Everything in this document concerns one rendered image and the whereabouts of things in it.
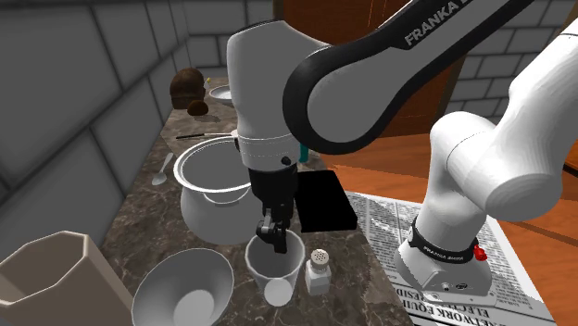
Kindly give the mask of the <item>white bowl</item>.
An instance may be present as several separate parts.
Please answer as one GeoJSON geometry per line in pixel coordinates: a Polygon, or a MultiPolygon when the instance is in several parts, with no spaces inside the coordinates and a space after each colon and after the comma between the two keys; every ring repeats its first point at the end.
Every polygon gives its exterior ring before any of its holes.
{"type": "Polygon", "coordinates": [[[221,253],[183,250],[157,264],[132,303],[133,326],[216,326],[232,297],[233,270],[221,253]]]}

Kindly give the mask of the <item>small white dish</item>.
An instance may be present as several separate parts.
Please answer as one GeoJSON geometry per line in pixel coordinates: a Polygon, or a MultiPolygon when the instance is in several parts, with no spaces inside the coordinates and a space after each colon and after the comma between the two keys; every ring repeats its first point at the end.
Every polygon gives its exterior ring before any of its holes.
{"type": "Polygon", "coordinates": [[[209,96],[219,104],[233,107],[231,89],[228,84],[211,89],[209,96]]]}

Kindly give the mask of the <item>black handled knife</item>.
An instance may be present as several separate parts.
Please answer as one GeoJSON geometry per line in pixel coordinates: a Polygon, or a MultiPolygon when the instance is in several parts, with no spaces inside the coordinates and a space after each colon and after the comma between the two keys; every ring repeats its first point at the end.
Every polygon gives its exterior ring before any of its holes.
{"type": "Polygon", "coordinates": [[[175,139],[176,140],[181,140],[181,139],[191,139],[191,138],[196,138],[196,137],[210,137],[210,136],[232,136],[232,137],[237,137],[238,136],[238,132],[237,130],[233,130],[231,132],[202,132],[202,133],[194,133],[194,134],[188,134],[188,135],[179,135],[176,136],[175,139]]]}

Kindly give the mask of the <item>white salt shaker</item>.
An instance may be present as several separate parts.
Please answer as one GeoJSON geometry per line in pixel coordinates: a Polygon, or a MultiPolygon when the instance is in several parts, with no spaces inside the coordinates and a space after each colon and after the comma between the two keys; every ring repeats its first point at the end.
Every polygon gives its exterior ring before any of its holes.
{"type": "Polygon", "coordinates": [[[329,292],[332,278],[329,254],[323,249],[315,249],[305,266],[305,282],[310,295],[325,295],[329,292]]]}

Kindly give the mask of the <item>black flat box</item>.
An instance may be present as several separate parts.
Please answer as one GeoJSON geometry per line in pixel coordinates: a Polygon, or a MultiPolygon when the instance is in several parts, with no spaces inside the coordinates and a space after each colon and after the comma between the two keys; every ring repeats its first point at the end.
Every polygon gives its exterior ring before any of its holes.
{"type": "Polygon", "coordinates": [[[295,204],[301,232],[354,231],[358,217],[332,170],[300,171],[295,204]]]}

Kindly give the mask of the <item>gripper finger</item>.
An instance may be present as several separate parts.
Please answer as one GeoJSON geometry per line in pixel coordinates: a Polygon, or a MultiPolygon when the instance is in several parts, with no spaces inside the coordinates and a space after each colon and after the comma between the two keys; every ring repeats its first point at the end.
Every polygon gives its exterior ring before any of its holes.
{"type": "Polygon", "coordinates": [[[276,233],[276,224],[272,219],[272,210],[265,208],[263,210],[263,219],[258,223],[256,235],[259,238],[270,238],[276,233]]]}
{"type": "Polygon", "coordinates": [[[276,253],[287,253],[286,229],[283,226],[279,226],[278,224],[274,225],[272,231],[272,243],[276,253]]]}

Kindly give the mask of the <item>large white pot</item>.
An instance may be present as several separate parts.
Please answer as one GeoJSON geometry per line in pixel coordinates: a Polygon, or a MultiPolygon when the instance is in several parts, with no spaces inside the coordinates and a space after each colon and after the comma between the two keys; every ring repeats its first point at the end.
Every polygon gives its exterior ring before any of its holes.
{"type": "Polygon", "coordinates": [[[256,235],[262,204],[231,136],[196,144],[176,160],[181,212],[191,232],[214,245],[238,245],[256,235]]]}

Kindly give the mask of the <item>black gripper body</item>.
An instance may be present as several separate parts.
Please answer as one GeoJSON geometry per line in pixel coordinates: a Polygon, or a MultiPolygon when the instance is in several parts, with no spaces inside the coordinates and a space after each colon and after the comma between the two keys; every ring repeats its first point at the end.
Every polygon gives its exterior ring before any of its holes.
{"type": "Polygon", "coordinates": [[[277,171],[248,171],[252,192],[262,203],[262,215],[269,208],[271,219],[289,228],[298,185],[297,165],[277,171]]]}

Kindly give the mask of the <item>beige octagonal container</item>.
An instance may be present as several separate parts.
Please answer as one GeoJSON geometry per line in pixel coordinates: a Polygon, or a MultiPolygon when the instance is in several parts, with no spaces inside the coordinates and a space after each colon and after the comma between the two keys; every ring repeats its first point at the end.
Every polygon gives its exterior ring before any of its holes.
{"type": "Polygon", "coordinates": [[[87,234],[56,232],[0,262],[12,326],[132,326],[132,296],[87,234]]]}

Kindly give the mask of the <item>newspaper patterned robot stand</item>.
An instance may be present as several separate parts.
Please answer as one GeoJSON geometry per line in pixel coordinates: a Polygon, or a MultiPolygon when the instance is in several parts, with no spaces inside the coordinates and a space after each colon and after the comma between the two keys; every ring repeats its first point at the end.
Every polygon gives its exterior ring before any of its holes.
{"type": "Polygon", "coordinates": [[[495,304],[440,306],[423,300],[394,265],[394,254],[421,205],[371,194],[346,195],[358,216],[358,226],[415,326],[558,326],[495,219],[487,218],[478,233],[492,271],[495,304]]]}

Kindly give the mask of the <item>silver spoon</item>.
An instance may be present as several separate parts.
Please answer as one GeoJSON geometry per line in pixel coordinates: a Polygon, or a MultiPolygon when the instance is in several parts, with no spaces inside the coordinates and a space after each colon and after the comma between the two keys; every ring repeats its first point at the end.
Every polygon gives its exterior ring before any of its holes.
{"type": "Polygon", "coordinates": [[[170,152],[166,155],[159,172],[153,176],[153,179],[151,181],[152,185],[157,186],[157,185],[160,185],[167,180],[168,177],[167,177],[167,174],[165,173],[165,168],[168,166],[168,164],[172,160],[173,156],[174,156],[174,154],[172,152],[170,152]]]}

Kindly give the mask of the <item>white cup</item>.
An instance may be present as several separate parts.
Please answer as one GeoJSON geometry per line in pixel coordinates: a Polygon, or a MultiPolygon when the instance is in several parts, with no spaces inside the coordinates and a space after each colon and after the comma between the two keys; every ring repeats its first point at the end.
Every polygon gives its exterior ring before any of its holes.
{"type": "Polygon", "coordinates": [[[245,263],[268,304],[283,307],[292,299],[303,265],[306,248],[294,232],[286,232],[287,252],[275,253],[273,246],[254,236],[245,248],[245,263]]]}

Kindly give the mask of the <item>large brown dome loaf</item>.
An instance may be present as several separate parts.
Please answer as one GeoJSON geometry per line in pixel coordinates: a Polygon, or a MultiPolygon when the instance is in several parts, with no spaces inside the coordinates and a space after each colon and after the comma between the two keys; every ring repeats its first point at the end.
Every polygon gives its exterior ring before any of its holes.
{"type": "Polygon", "coordinates": [[[177,72],[170,82],[170,97],[174,109],[186,109],[195,100],[203,100],[206,95],[205,78],[195,68],[185,68],[177,72]]]}

